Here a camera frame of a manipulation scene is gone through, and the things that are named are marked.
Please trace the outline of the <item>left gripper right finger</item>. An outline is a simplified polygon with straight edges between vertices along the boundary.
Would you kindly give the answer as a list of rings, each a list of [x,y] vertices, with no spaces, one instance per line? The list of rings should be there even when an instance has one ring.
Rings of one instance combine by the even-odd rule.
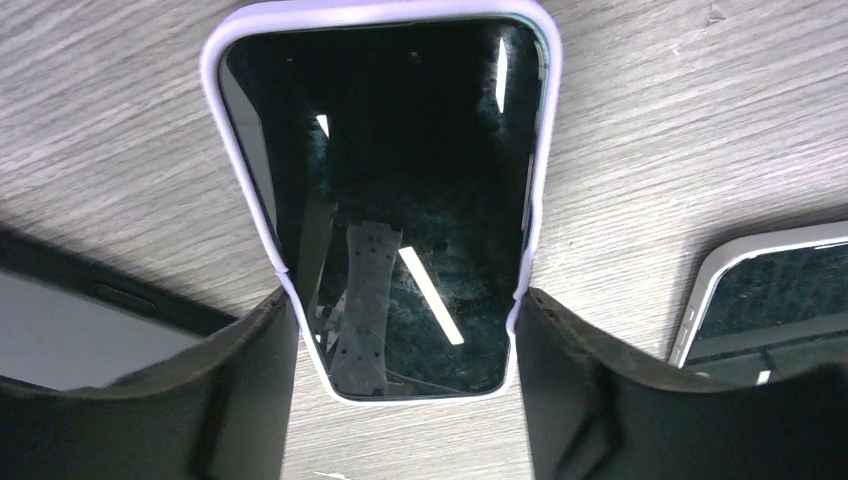
[[[843,479],[847,368],[736,387],[670,366],[538,288],[515,324],[538,479]]]

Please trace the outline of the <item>bare black phone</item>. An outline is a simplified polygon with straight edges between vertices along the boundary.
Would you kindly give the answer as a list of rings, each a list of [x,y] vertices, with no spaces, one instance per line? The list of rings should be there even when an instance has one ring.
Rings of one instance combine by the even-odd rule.
[[[103,387],[193,347],[237,317],[104,263],[1,230],[1,378]]]

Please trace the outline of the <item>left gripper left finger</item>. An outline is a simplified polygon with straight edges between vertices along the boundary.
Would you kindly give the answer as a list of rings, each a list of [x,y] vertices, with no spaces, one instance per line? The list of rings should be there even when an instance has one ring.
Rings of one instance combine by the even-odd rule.
[[[276,290],[169,359],[100,388],[1,385],[5,479],[278,479],[299,329]]]

